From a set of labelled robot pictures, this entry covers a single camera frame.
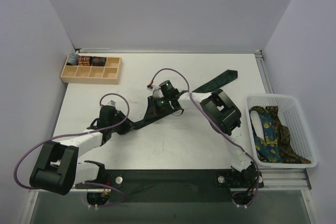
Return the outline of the grey rolled tie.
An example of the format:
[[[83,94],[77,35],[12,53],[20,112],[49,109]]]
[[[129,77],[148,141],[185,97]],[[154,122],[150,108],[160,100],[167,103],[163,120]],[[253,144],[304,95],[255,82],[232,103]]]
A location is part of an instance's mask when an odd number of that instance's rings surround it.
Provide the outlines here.
[[[79,58],[78,54],[70,54],[68,56],[66,65],[67,66],[77,66],[78,65],[78,58]]]

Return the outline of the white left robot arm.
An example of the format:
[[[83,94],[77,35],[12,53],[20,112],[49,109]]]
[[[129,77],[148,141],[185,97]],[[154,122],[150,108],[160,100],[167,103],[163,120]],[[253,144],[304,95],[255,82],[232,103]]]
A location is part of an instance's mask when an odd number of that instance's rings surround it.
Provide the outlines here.
[[[79,135],[67,136],[60,142],[49,140],[42,145],[29,184],[60,195],[67,194],[76,184],[102,187],[110,180],[105,165],[95,161],[80,162],[78,158],[104,145],[113,133],[130,129],[132,124],[115,106],[104,105],[99,117]]]

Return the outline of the wooden compartment organizer box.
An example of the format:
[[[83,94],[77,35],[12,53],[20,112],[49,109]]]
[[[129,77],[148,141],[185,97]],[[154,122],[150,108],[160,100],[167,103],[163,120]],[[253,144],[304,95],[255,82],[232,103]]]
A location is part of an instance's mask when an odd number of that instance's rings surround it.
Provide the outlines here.
[[[62,69],[60,78],[63,83],[77,84],[119,84],[122,58],[106,57],[104,67],[95,66],[67,66],[66,62]]]

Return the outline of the blue yellow patterned tie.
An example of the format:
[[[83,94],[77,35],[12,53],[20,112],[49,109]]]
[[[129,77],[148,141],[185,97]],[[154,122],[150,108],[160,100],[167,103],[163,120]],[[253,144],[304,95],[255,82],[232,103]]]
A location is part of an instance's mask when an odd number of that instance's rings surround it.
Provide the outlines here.
[[[264,163],[282,163],[278,136],[270,113],[261,106],[249,110],[257,157]]]

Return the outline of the dark brown rolled tie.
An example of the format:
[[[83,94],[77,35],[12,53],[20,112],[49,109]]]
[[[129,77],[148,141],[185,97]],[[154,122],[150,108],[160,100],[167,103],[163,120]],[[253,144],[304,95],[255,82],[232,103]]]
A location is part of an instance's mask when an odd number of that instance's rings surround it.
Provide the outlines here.
[[[93,56],[91,57],[92,61],[91,61],[91,65],[95,66],[95,67],[104,67],[106,65],[106,57],[97,57],[97,56]]]

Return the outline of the red patterned rolled tie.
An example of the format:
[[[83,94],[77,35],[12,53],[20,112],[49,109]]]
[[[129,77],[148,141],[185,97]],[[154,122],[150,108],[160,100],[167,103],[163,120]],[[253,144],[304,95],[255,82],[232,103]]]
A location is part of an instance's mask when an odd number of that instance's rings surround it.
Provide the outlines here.
[[[92,65],[92,57],[91,56],[79,56],[78,57],[78,65],[79,66],[91,66]]]

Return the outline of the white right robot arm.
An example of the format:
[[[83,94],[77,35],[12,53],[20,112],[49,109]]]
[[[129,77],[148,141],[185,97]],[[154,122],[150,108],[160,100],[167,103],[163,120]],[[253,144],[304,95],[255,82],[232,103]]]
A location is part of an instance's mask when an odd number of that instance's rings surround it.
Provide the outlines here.
[[[241,111],[232,99],[221,89],[209,83],[190,91],[179,91],[170,80],[154,85],[151,81],[147,89],[152,92],[148,97],[148,111],[145,121],[156,120],[175,111],[198,109],[208,120],[213,130],[227,141],[233,181],[245,187],[253,179],[262,182],[260,170],[252,156],[239,143],[240,136],[234,131],[241,126]]]

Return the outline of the dark green tie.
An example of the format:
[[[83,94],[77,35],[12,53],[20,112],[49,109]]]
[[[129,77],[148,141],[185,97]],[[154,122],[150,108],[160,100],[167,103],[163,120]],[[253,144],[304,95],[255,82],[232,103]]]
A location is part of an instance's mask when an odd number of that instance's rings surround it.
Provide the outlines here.
[[[238,71],[226,70],[191,92],[192,98],[201,106],[202,111],[227,135],[231,135],[235,128],[240,127],[241,112],[223,91],[222,87],[237,78]],[[196,108],[186,90],[179,91],[177,101],[181,106],[181,110],[179,110],[181,112],[186,109]],[[154,122],[172,114],[163,113],[157,116]],[[141,119],[135,122],[136,127],[134,130],[139,130],[154,122],[147,122]]]

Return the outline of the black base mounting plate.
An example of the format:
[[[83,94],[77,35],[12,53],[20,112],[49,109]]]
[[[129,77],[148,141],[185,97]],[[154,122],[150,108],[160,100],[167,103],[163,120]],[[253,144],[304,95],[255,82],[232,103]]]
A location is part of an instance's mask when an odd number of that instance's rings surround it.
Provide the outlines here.
[[[127,203],[217,203],[249,205],[264,187],[256,170],[234,169],[126,169],[107,171],[101,192],[86,200],[100,207]]]

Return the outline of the brown green patterned tie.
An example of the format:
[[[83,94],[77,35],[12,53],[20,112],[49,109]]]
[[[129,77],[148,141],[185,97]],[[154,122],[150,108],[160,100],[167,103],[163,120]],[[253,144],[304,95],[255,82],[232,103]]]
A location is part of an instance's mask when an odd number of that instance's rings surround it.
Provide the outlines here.
[[[277,135],[279,154],[282,158],[282,162],[287,164],[311,164],[310,160],[299,156],[291,147],[289,129],[282,125],[278,117],[279,108],[277,106],[267,106],[266,111],[269,113],[273,121],[273,126]]]

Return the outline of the white plastic basket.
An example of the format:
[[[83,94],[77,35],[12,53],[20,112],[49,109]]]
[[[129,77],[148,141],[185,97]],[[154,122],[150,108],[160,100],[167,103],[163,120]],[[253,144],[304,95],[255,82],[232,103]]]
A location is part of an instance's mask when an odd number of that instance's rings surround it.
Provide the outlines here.
[[[316,167],[317,155],[299,102],[282,94],[249,94],[245,111],[253,157],[262,167]]]

